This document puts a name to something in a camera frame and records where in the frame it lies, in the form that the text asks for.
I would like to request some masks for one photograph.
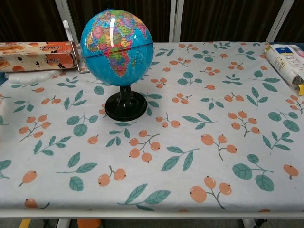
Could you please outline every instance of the blue globe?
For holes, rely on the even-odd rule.
[[[81,35],[81,53],[90,72],[114,86],[129,86],[147,72],[153,40],[133,14],[107,9],[95,15]]]

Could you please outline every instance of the tablecloth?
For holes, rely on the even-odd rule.
[[[154,48],[130,122],[106,116],[119,88],[92,74],[2,85],[0,209],[303,211],[304,101],[265,44]]]

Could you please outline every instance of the dark curtain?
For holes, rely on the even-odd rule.
[[[304,1],[295,0],[275,38],[275,42],[304,43]]]
[[[185,0],[180,40],[265,41],[282,3],[283,0]]]
[[[0,0],[0,42],[66,40],[54,0]]]
[[[97,13],[108,7],[107,0],[68,0],[77,37]],[[111,0],[110,8],[136,15],[148,27],[154,42],[168,42],[171,0]]]

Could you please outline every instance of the floral tablecloth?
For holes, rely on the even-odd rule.
[[[119,88],[91,74],[4,83],[0,209],[303,211],[304,102],[264,50],[156,43],[130,122],[106,116]]]

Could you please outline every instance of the black globe base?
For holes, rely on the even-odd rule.
[[[107,115],[117,121],[131,121],[140,117],[147,109],[147,101],[131,87],[121,86],[120,92],[108,98],[105,103]]]

